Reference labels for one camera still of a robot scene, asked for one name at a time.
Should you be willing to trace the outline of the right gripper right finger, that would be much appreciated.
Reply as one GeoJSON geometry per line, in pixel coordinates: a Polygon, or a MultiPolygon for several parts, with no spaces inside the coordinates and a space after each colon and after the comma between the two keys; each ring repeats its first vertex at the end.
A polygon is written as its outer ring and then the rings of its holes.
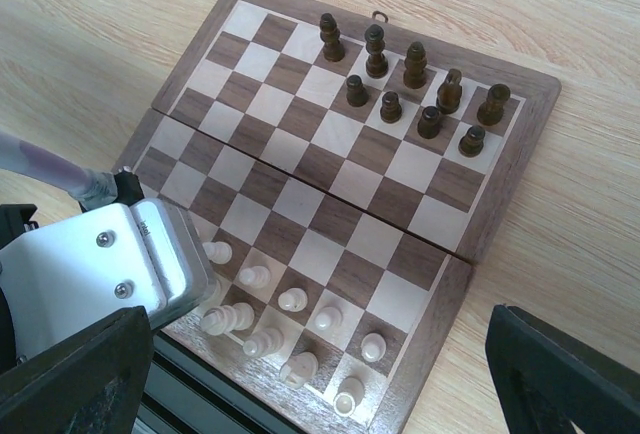
{"type": "Polygon", "coordinates": [[[527,311],[495,306],[485,352],[511,433],[639,431],[639,374],[527,311]]]}

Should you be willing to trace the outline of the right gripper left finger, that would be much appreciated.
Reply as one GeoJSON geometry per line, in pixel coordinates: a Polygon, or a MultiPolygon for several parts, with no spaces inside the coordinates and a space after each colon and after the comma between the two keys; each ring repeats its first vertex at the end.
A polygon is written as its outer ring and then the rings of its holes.
{"type": "Polygon", "coordinates": [[[1,375],[1,431],[130,433],[153,352],[143,307],[109,314],[1,375]]]}

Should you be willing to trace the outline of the dark pawn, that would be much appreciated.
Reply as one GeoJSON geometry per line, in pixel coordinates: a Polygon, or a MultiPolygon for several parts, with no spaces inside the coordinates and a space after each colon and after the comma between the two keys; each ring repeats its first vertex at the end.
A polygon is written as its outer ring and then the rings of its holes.
{"type": "Polygon", "coordinates": [[[459,141],[459,152],[465,157],[476,157],[484,148],[485,135],[481,125],[472,125],[459,141]]]}
{"type": "Polygon", "coordinates": [[[369,100],[363,80],[357,74],[352,74],[346,79],[346,100],[352,107],[362,107],[369,100]]]}
{"type": "Polygon", "coordinates": [[[436,106],[424,107],[417,124],[417,132],[424,139],[433,139],[441,129],[441,115],[436,106]]]}
{"type": "Polygon", "coordinates": [[[402,117],[402,106],[397,92],[388,91],[383,94],[380,107],[380,118],[387,124],[393,124],[402,117]]]}

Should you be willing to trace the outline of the dark rook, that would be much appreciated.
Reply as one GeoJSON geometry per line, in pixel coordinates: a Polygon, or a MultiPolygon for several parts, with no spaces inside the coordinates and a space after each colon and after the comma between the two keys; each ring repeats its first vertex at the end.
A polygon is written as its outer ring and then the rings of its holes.
{"type": "Polygon", "coordinates": [[[479,106],[477,120],[486,126],[498,124],[504,115],[504,106],[511,97],[511,90],[505,84],[494,84],[487,92],[485,101],[479,106]]]}

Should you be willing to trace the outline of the dark king piece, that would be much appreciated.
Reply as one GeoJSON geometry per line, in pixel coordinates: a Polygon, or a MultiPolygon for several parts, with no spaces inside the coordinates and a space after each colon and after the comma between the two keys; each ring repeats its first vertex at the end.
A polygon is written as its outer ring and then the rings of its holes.
{"type": "Polygon", "coordinates": [[[388,72],[388,61],[384,55],[383,28],[378,24],[370,25],[365,31],[364,40],[365,49],[368,53],[365,63],[367,75],[374,79],[384,77],[388,72]]]}

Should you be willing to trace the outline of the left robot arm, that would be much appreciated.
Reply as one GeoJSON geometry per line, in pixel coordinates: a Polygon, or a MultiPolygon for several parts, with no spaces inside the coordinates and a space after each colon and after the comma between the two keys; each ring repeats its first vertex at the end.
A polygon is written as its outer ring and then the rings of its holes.
{"type": "Polygon", "coordinates": [[[38,228],[34,204],[1,205],[1,373],[43,350],[26,233],[38,228]]]}

